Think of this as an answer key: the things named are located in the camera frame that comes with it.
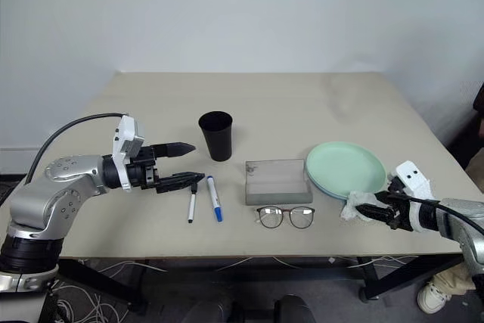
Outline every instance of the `table leg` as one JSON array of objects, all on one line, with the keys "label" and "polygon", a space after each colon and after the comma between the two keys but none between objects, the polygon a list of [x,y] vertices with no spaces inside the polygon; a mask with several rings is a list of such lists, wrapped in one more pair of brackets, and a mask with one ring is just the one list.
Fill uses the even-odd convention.
[{"label": "table leg", "polygon": [[[377,271],[375,270],[375,267],[373,263],[370,263],[372,261],[371,256],[363,256],[363,257],[358,257],[358,264],[366,264],[361,267],[361,270],[363,270],[363,280],[365,281],[365,287],[367,287],[369,284],[371,284],[374,281],[378,281],[378,274]],[[372,297],[368,300],[377,300],[378,297]]]},{"label": "table leg", "polygon": [[464,261],[464,258],[460,253],[419,256],[384,278],[365,280],[366,287],[360,290],[360,299],[366,303],[369,300],[381,297],[385,293],[428,279],[462,261]]},{"label": "table leg", "polygon": [[140,291],[108,278],[76,260],[60,259],[58,265],[59,275],[125,301],[130,311],[142,313],[146,309],[147,301]]}]

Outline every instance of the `green plate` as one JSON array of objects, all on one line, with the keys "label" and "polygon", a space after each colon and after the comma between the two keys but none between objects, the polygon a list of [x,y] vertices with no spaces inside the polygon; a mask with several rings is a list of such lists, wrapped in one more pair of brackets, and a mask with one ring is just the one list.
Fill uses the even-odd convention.
[{"label": "green plate", "polygon": [[386,183],[386,171],[369,150],[343,141],[320,144],[306,158],[309,178],[324,193],[346,199],[351,191],[375,193]]}]

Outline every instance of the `black cable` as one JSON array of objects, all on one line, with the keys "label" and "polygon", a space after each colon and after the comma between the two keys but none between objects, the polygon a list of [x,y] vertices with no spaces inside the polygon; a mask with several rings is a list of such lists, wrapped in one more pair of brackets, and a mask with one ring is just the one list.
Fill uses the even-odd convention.
[{"label": "black cable", "polygon": [[125,113],[96,113],[95,115],[89,115],[89,116],[81,117],[80,119],[71,121],[70,123],[64,125],[60,129],[58,129],[54,134],[52,134],[49,137],[49,139],[47,139],[45,141],[43,146],[39,149],[39,152],[37,153],[36,158],[33,160],[32,166],[30,167],[29,172],[27,173],[27,177],[25,178],[25,184],[27,185],[32,181],[33,173],[36,171],[36,168],[39,165],[39,162],[42,158],[42,155],[45,153],[48,146],[60,134],[62,134],[63,132],[65,132],[66,130],[68,130],[69,128],[71,128],[71,127],[73,127],[77,124],[84,123],[85,121],[94,120],[94,119],[101,119],[101,118],[104,118],[104,117],[123,117],[124,115],[126,115],[126,114]]},{"label": "black cable", "polygon": [[398,195],[396,195],[396,197],[404,198],[406,200],[412,200],[414,202],[418,202],[418,203],[421,203],[421,204],[426,204],[427,206],[432,206],[432,207],[434,207],[434,208],[436,208],[438,210],[446,211],[449,215],[453,215],[453,216],[457,217],[458,219],[466,222],[468,225],[474,227],[480,234],[482,234],[484,236],[484,228],[482,228],[481,226],[477,225],[469,217],[464,216],[463,214],[454,211],[452,208],[448,208],[447,206],[443,206],[443,205],[441,205],[438,202],[435,202],[433,200],[421,200],[420,198],[415,198],[415,197],[410,197],[410,196],[398,196]]}]

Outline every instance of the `eyeglasses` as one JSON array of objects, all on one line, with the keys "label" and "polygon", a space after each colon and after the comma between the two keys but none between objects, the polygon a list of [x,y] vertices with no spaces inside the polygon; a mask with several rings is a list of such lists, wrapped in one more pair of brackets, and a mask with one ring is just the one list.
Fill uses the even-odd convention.
[{"label": "eyeglasses", "polygon": [[264,227],[276,228],[282,223],[284,212],[289,213],[290,223],[296,228],[308,228],[314,219],[315,210],[309,207],[294,207],[290,210],[283,210],[275,206],[260,207],[256,210],[259,213],[259,221]]}]

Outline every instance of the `robotic arm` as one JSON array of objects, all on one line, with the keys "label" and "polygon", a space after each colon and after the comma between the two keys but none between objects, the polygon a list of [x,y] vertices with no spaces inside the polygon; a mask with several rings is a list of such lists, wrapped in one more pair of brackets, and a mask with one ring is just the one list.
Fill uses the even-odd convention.
[{"label": "robotic arm", "polygon": [[63,240],[88,198],[118,187],[125,191],[132,187],[155,188],[157,193],[174,191],[205,176],[182,172],[160,178],[155,168],[158,157],[178,157],[195,147],[180,142],[142,147],[143,141],[141,126],[123,116],[113,140],[113,154],[57,159],[42,176],[12,196],[11,222],[0,251],[0,321],[20,320],[9,317],[12,309],[8,307],[15,305],[12,299],[5,299],[6,293],[23,293],[25,303],[33,294],[41,294],[38,319],[45,292],[57,273]]},{"label": "robotic arm", "polygon": [[435,200],[430,182],[410,161],[392,174],[388,191],[375,194],[388,207],[362,204],[363,215],[385,222],[391,229],[438,231],[461,245],[464,261],[480,294],[484,294],[484,203],[446,198]]}]

